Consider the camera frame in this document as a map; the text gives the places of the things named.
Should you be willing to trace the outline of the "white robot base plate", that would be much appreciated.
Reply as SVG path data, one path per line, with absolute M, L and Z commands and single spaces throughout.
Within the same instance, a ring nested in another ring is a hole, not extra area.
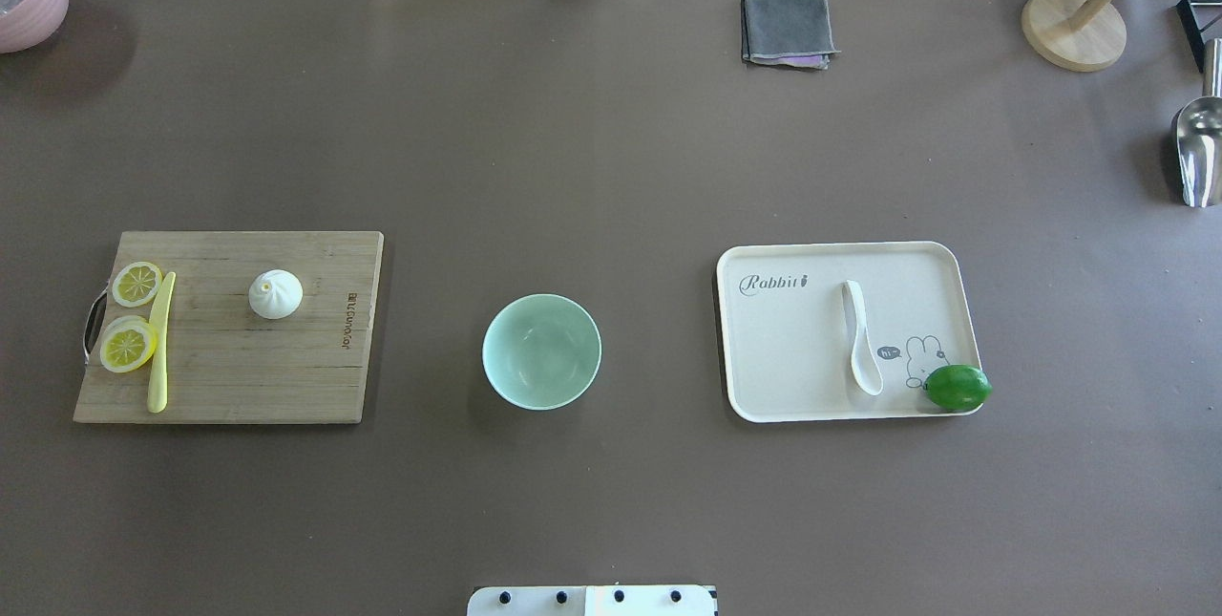
M 485 585 L 467 615 L 717 615 L 714 585 Z

